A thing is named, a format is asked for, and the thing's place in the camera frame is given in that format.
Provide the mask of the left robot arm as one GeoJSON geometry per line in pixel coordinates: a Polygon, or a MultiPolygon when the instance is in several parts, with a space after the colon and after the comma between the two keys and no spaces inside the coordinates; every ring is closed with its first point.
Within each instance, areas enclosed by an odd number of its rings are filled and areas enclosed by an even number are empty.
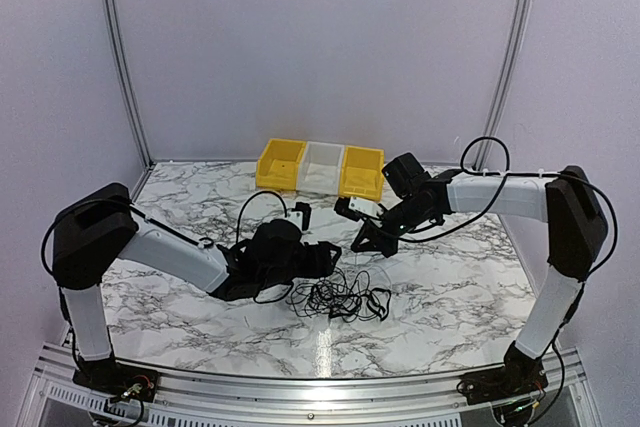
{"type": "Polygon", "coordinates": [[[338,246],[302,239],[311,208],[260,224],[249,239],[224,247],[195,240],[140,211],[129,190],[111,183],[59,212],[40,247],[44,270],[54,279],[61,311],[72,329],[74,382],[108,393],[135,384],[149,391],[155,373],[116,359],[106,324],[101,283],[117,260],[142,264],[185,281],[210,297],[255,300],[276,286],[291,289],[297,279],[330,276],[341,256],[338,246]]]}

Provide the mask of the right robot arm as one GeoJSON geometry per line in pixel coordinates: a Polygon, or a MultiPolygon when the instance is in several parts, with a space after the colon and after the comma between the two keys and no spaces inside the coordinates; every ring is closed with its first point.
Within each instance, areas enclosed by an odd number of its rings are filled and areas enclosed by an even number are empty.
{"type": "Polygon", "coordinates": [[[515,395],[534,382],[541,360],[570,322],[589,278],[608,261],[600,253],[618,237],[611,201],[591,184],[582,168],[558,172],[472,171],[465,166],[430,175],[411,153],[388,163],[383,177],[398,197],[390,209],[353,195],[336,202],[340,215],[362,222],[354,252],[391,257],[400,243],[420,244],[420,232],[443,224],[446,216],[491,213],[543,222],[548,232],[548,272],[537,300],[503,365],[463,376],[470,391],[487,386],[515,395]]]}

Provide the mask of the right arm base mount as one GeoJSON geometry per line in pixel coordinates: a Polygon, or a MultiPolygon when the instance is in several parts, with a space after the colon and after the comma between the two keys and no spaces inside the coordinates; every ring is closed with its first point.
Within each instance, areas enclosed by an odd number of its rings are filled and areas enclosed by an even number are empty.
{"type": "Polygon", "coordinates": [[[456,386],[468,405],[494,402],[542,392],[548,386],[546,372],[535,370],[529,376],[510,375],[506,367],[495,367],[463,374],[456,386]]]}

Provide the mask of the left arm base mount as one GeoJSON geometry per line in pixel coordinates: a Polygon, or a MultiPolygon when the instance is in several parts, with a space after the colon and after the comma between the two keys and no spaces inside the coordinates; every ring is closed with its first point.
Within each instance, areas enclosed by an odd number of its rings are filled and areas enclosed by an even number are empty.
{"type": "Polygon", "coordinates": [[[76,369],[73,374],[73,383],[109,394],[117,401],[152,402],[156,395],[159,378],[160,375],[155,370],[119,364],[115,372],[109,371],[102,377],[97,372],[85,374],[76,369]]]}

